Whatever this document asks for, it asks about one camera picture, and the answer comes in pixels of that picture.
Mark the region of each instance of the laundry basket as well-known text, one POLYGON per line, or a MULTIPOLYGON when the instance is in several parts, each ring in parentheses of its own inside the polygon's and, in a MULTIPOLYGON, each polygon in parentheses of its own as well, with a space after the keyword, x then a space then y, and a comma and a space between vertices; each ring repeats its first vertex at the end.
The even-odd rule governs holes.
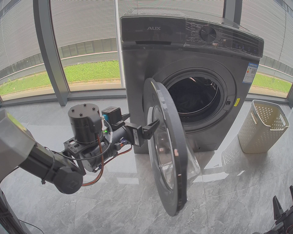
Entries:
POLYGON ((289 122, 277 104, 253 100, 238 133, 244 153, 267 152, 289 127, 289 122))

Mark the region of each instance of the control knob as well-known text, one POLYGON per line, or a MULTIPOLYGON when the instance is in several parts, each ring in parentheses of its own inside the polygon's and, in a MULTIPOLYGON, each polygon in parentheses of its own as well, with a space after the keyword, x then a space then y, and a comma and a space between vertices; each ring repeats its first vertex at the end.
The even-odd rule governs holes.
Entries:
POLYGON ((207 43, 213 42, 216 36, 216 31, 210 26, 204 26, 200 30, 200 37, 207 43))

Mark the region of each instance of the grass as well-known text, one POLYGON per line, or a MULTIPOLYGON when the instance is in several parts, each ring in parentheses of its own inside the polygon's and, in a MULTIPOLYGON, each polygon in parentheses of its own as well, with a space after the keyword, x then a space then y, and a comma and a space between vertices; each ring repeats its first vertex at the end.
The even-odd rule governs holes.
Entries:
MULTIPOLYGON (((120 79, 119 63, 116 60, 67 66, 64 73, 68 83, 90 80, 120 79)), ((40 86, 51 86, 47 72, 8 81, 0 85, 0 95, 40 86)))
POLYGON ((275 77, 257 73, 252 82, 252 85, 257 85, 257 86, 266 87, 269 89, 279 90, 279 91, 288 93, 292 83, 275 78, 275 77))
MULTIPOLYGON (((64 68, 64 72, 69 84, 90 80, 120 79, 119 63, 116 60, 67 66, 64 68)), ((252 84, 285 93, 288 93, 291 88, 290 82, 259 73, 255 75, 252 84)), ((34 89, 40 86, 51 86, 46 72, 8 81, 0 85, 0 95, 34 89)))

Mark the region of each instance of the energy label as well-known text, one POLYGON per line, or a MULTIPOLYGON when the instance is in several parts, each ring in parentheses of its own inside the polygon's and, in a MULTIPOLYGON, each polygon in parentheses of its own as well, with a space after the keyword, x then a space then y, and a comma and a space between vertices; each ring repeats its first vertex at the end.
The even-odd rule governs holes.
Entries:
POLYGON ((258 64, 249 63, 242 83, 252 84, 257 68, 258 64))

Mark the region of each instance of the front-loading washing machine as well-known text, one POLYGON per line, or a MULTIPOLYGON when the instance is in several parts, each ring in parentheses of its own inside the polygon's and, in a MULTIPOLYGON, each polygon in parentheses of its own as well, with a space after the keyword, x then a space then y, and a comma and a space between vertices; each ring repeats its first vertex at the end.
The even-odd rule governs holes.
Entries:
POLYGON ((187 201, 186 145, 194 152, 219 148, 250 89, 264 41, 224 18, 155 8, 122 16, 121 40, 130 120, 160 121, 134 152, 150 153, 161 201, 173 216, 187 201))
MULTIPOLYGON (((248 94, 264 41, 216 16, 133 8, 121 17, 130 120, 144 125, 147 78, 169 91, 194 152, 219 148, 248 94)), ((134 148, 147 154, 147 144, 134 148)))

